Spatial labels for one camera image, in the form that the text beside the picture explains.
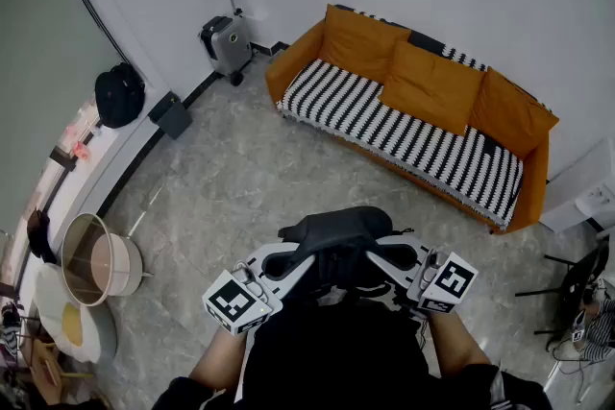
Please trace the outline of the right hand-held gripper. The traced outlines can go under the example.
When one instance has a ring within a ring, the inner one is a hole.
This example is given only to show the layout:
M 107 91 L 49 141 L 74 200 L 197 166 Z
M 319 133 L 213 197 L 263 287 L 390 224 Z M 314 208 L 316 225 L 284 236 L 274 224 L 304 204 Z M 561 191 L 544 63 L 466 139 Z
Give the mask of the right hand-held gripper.
M 380 242 L 366 256 L 395 285 L 393 303 L 414 315 L 453 312 L 478 275 L 456 253 L 420 242 Z

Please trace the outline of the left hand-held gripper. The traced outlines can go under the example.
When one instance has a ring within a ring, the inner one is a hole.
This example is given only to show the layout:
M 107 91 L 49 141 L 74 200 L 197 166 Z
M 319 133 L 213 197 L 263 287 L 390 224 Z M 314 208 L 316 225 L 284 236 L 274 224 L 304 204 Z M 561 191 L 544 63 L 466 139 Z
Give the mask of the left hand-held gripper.
M 223 271 L 202 297 L 210 316 L 232 335 L 266 323 L 315 262 L 311 254 L 288 267 L 298 247 L 293 242 L 266 244 L 232 271 Z

